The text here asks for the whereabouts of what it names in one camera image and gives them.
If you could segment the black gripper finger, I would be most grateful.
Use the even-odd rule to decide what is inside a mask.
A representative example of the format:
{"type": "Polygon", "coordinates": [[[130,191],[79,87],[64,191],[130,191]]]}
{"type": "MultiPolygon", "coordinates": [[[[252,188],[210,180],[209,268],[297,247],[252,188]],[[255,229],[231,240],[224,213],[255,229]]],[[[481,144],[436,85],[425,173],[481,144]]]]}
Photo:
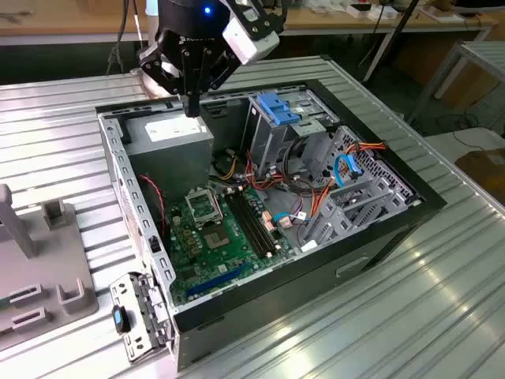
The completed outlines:
{"type": "Polygon", "coordinates": [[[200,115],[200,97],[209,89],[218,89],[238,67],[239,59],[230,47],[221,51],[204,49],[193,101],[194,117],[200,115]]]}
{"type": "Polygon", "coordinates": [[[139,66],[146,77],[158,88],[172,96],[178,96],[182,101],[187,117],[193,116],[193,94],[187,94],[183,73],[169,62],[163,61],[163,55],[158,45],[140,49],[137,54],[139,66]]]}

